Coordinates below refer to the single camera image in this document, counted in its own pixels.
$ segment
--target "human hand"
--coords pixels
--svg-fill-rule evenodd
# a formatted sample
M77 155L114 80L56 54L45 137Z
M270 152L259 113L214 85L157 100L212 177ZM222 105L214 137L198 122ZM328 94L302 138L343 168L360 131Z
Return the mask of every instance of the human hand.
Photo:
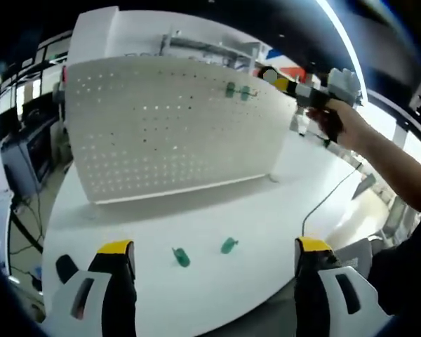
M341 100L330 100L326 108L335 110L342 121L343 130L337 137L337 143L347 148L359 152L362 142L374 132L371 126L366 123L360 114L347 103ZM328 114L322 110L309 109L306 115L315 121L319 128L327 134Z

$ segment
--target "white pegboard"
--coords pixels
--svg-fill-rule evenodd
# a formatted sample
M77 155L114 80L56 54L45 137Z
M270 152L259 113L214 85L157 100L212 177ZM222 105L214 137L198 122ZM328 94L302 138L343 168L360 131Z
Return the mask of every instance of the white pegboard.
M228 82L249 86L247 101L227 98ZM217 65L121 57L69 67L66 110L83 188L105 203L269 173L295 100Z

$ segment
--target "white table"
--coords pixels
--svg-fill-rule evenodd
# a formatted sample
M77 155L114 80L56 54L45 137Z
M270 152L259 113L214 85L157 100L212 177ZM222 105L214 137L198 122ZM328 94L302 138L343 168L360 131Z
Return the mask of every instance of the white table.
M43 288L46 309L61 283L55 262L68 253L86 269L105 243L135 242L135 325L139 337L188 337L213 330L252 310L293 277L294 238L309 213L352 166L288 133L269 178L118 204L86 200L76 168L56 198L46 233ZM353 174L309 218L307 234L325 238L337 225L360 181ZM220 247L240 241L229 255ZM175 261L183 248L188 268Z

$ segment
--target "human arm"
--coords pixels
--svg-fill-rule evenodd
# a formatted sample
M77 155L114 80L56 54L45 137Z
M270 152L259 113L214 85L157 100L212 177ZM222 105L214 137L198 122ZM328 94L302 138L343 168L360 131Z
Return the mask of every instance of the human arm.
M331 100L327 107L337 111L344 126L338 143L364 157L402 200L421 211L421 164L369 126L348 104ZM327 130L324 112L310 110L307 116L323 132Z

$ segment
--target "green plastic object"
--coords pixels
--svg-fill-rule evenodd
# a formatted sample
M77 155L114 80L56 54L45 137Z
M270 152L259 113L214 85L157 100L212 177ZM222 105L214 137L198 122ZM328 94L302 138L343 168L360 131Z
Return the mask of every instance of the green plastic object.
M226 97L233 98L235 92L236 92L236 84L234 82L229 82L226 86Z
M244 86L241 89L241 100L246 102L250 98L250 87Z
M185 253L185 250L182 248L174 249L173 254L175 255L176 261L180 264L181 267L189 267L190 265L190 259L189 256Z
M238 241L236 241L236 240L234 240L234 239L232 239L232 238L230 237L230 238L228 238L228 239L224 242L224 244L222 245L221 252L222 252L223 254L229 254L229 253L231 253L232 249L233 249L233 248L234 248L237 244L239 244L239 242L238 242Z

